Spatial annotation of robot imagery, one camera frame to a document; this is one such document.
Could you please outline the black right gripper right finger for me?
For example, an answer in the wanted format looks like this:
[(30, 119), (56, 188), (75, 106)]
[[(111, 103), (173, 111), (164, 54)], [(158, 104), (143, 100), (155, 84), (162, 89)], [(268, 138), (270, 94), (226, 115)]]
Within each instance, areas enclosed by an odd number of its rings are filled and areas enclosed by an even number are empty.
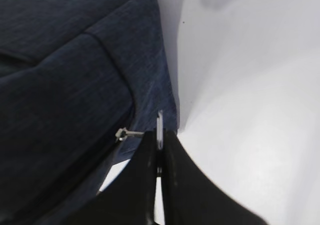
[(176, 134), (164, 132), (162, 197), (167, 225), (265, 225), (197, 167)]

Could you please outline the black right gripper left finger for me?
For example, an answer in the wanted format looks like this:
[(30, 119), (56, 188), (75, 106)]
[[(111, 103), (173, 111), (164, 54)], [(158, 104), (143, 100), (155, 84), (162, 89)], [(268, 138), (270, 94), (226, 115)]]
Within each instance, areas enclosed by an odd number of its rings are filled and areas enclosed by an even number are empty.
[(62, 224), (153, 225), (156, 182), (156, 135), (147, 131), (131, 160), (113, 182)]

